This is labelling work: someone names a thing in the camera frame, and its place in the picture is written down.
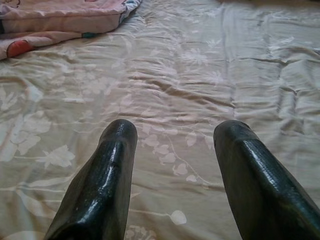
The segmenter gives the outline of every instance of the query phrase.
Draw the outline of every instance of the pink blanket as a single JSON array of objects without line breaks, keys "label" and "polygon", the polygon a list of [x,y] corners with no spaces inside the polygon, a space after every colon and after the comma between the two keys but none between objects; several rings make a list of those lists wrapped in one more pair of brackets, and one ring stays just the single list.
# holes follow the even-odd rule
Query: pink blanket
[{"label": "pink blanket", "polygon": [[0,0],[0,60],[116,29],[142,0]]}]

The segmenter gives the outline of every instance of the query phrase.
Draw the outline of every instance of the beige bedsheet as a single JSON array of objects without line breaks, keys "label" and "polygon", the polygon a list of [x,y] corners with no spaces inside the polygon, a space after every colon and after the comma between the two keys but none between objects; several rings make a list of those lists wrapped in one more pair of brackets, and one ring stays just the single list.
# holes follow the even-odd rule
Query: beige bedsheet
[{"label": "beige bedsheet", "polygon": [[0,62],[0,239],[41,240],[113,120],[138,145],[125,240],[240,240],[213,149],[246,122],[320,206],[320,5],[144,0],[114,32]]}]

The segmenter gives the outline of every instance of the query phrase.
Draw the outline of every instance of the folded blanket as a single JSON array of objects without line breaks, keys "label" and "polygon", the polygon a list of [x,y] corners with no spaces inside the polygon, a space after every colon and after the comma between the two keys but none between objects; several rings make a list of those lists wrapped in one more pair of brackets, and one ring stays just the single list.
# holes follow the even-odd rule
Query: folded blanket
[{"label": "folded blanket", "polygon": [[142,0],[0,0],[0,60],[116,29]]}]

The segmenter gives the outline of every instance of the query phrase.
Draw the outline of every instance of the bed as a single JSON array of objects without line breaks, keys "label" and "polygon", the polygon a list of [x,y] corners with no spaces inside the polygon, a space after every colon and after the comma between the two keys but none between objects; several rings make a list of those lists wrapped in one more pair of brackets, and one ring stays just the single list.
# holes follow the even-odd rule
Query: bed
[{"label": "bed", "polygon": [[320,206],[320,4],[143,0],[0,61],[0,239],[41,240],[115,119],[138,131],[125,240],[240,240],[213,146],[248,124]]}]

